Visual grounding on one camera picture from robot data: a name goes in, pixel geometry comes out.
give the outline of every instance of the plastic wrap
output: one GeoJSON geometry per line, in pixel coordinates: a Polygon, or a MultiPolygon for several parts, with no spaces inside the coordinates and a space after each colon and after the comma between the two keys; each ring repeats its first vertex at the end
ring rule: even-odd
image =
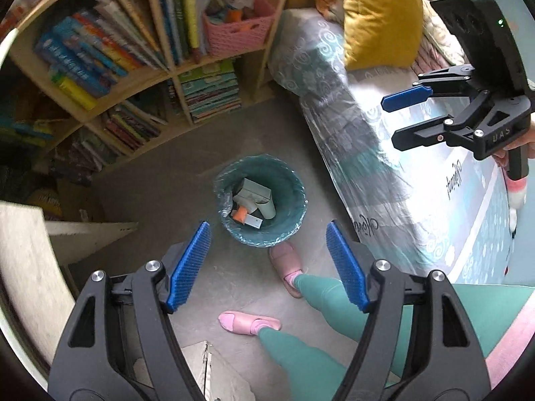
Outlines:
{"type": "Polygon", "coordinates": [[[460,112],[466,98],[436,98],[386,113],[384,95],[411,87],[410,69],[347,73],[343,30],[314,9],[286,10],[269,68],[300,97],[304,117],[360,241],[376,258],[452,282],[501,283],[512,237],[507,192],[492,158],[440,143],[400,152],[395,130],[460,112]]]}
{"type": "Polygon", "coordinates": [[[272,247],[290,238],[301,227],[307,212],[307,196],[295,171],[267,154],[247,156],[227,166],[214,180],[214,191],[223,226],[238,241],[252,247],[272,247]],[[259,230],[228,216],[233,191],[243,178],[271,189],[277,214],[271,220],[264,220],[259,230]]]}

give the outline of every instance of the hand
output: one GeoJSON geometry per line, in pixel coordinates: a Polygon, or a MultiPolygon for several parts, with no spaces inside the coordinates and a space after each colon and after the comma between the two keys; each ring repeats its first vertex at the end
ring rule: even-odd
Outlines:
{"type": "Polygon", "coordinates": [[[531,125],[526,134],[521,137],[518,137],[517,140],[510,143],[503,149],[500,149],[497,152],[494,152],[492,156],[496,160],[499,166],[506,166],[509,161],[507,151],[515,149],[517,147],[528,145],[528,158],[535,158],[535,113],[531,115],[531,125]]]}

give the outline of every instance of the bed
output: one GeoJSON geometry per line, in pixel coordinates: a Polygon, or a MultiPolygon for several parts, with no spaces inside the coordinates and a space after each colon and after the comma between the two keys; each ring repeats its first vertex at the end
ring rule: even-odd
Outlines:
{"type": "Polygon", "coordinates": [[[386,66],[347,73],[343,31],[313,8],[283,12],[269,59],[299,102],[355,231],[376,258],[450,281],[501,283],[512,249],[504,177],[493,159],[445,144],[395,150],[392,133],[466,99],[430,99],[386,113],[381,98],[417,79],[386,66]]]}

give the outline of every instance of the slipper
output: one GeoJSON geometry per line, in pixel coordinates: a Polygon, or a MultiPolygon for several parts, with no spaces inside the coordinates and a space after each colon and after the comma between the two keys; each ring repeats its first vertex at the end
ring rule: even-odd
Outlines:
{"type": "Polygon", "coordinates": [[[277,244],[275,247],[269,248],[267,252],[271,264],[275,267],[277,274],[282,279],[283,284],[290,295],[295,298],[303,297],[297,289],[284,279],[288,274],[301,270],[301,258],[294,247],[287,241],[284,241],[277,244]]]}
{"type": "Polygon", "coordinates": [[[251,333],[251,326],[256,320],[265,321],[272,329],[275,330],[280,330],[283,326],[276,318],[261,315],[251,315],[248,313],[237,312],[236,310],[226,310],[220,316],[218,316],[218,320],[226,331],[236,333],[238,335],[252,335],[253,333],[251,333]]]}

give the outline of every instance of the trash can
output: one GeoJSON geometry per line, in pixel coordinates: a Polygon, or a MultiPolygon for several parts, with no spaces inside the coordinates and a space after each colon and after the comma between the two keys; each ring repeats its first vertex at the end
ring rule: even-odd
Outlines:
{"type": "Polygon", "coordinates": [[[238,241],[253,247],[272,247],[290,238],[301,227],[307,212],[303,183],[288,164],[274,156],[247,156],[227,166],[214,181],[217,209],[223,226],[238,241]],[[271,189],[277,214],[260,229],[242,225],[230,216],[233,192],[248,178],[271,189]]]}

